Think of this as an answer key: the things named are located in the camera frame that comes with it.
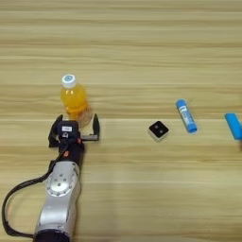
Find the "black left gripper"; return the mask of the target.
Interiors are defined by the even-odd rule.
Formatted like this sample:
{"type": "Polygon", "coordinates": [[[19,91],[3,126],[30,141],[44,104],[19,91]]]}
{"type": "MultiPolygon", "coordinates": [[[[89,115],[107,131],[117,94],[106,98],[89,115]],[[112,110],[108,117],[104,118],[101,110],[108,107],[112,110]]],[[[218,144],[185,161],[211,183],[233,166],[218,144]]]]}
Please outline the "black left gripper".
{"type": "Polygon", "coordinates": [[[59,161],[69,161],[75,164],[81,164],[85,153],[85,142],[95,142],[99,140],[100,125],[98,116],[95,113],[93,119],[93,135],[81,135],[80,137],[62,138],[58,140],[58,124],[62,120],[63,115],[59,115],[53,123],[49,135],[48,142],[50,147],[59,146],[59,161]]]}

